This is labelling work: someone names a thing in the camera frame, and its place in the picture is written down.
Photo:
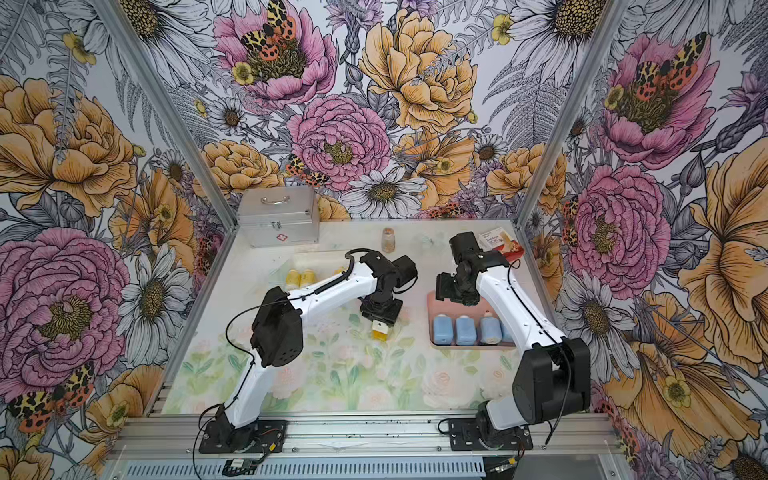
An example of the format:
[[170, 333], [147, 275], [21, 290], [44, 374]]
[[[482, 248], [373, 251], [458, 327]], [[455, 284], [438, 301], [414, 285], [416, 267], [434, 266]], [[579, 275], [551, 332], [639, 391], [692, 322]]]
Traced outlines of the yellow pencil sharpener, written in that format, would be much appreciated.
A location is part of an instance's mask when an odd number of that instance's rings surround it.
[[384, 322], [372, 322], [372, 338], [378, 341], [387, 341], [390, 333], [390, 326]]
[[317, 282], [316, 272], [312, 269], [305, 269], [300, 276], [300, 287], [305, 288]]
[[288, 291], [298, 289], [301, 286], [301, 273], [296, 269], [290, 269], [285, 277], [285, 288]]

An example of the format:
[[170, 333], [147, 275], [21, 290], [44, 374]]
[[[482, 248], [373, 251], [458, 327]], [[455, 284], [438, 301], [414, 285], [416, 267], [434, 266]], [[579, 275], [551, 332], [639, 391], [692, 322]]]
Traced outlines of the blue pencil sharpener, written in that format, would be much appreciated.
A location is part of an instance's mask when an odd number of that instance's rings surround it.
[[432, 342], [438, 346], [450, 346], [453, 341], [453, 319], [444, 314], [436, 315], [432, 321]]
[[511, 331], [505, 326], [502, 326], [502, 343], [505, 345], [514, 345], [514, 338]]
[[503, 340], [501, 322], [490, 311], [486, 311], [480, 320], [480, 343], [498, 345]]
[[475, 320], [462, 315], [455, 319], [455, 343], [457, 346], [474, 346], [477, 343]]

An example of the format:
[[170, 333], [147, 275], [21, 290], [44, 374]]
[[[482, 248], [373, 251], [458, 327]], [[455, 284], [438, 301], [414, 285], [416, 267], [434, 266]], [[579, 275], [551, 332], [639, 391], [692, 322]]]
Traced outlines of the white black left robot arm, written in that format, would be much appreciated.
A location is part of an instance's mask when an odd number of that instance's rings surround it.
[[250, 362], [230, 399], [217, 405], [213, 417], [201, 427], [201, 453], [244, 452], [257, 444], [262, 403], [278, 369], [302, 353], [305, 326], [358, 299], [361, 315], [372, 322], [372, 336], [387, 339], [403, 306], [397, 296], [417, 280], [416, 264], [406, 255], [390, 260], [367, 248], [352, 249], [345, 258], [348, 266], [342, 272], [291, 292], [273, 287], [254, 308], [246, 351]]

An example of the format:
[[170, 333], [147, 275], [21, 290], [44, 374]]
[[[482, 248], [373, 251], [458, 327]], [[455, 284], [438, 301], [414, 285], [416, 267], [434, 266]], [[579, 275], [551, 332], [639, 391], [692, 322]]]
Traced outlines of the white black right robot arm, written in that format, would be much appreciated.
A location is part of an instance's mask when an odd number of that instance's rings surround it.
[[436, 279], [435, 297], [474, 306], [488, 302], [520, 354], [511, 392], [481, 404], [475, 417], [481, 441], [490, 448], [512, 443], [533, 448], [529, 427], [590, 408], [589, 347], [570, 339], [526, 294], [512, 265], [495, 250], [483, 251], [472, 232], [449, 240], [456, 271]]

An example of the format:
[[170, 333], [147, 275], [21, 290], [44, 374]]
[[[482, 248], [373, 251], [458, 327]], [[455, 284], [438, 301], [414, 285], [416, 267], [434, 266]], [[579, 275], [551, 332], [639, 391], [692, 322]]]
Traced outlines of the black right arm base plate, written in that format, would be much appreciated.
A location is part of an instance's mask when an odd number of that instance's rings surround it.
[[527, 427], [496, 430], [489, 421], [477, 418], [446, 418], [437, 423], [437, 430], [448, 438], [452, 451], [514, 451], [533, 449]]

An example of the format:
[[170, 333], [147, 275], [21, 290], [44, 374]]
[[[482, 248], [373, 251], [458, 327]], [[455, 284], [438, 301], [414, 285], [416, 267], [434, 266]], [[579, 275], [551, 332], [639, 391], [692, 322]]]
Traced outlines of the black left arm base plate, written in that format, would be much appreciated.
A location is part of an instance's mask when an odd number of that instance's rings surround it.
[[222, 417], [205, 427], [198, 450], [202, 454], [281, 452], [286, 429], [285, 420], [257, 420], [244, 427], [234, 428]]

